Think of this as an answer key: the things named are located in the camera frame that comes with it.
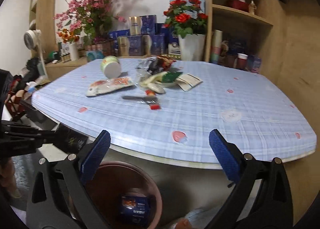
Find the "person left hand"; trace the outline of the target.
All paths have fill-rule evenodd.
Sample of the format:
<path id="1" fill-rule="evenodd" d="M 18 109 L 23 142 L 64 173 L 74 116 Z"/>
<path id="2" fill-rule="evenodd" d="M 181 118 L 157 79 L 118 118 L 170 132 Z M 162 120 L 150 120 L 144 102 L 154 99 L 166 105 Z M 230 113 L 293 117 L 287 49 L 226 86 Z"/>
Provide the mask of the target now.
<path id="1" fill-rule="evenodd" d="M 1 161 L 1 186 L 6 189 L 12 198 L 19 199 L 21 197 L 16 184 L 15 167 L 12 158 Z"/>

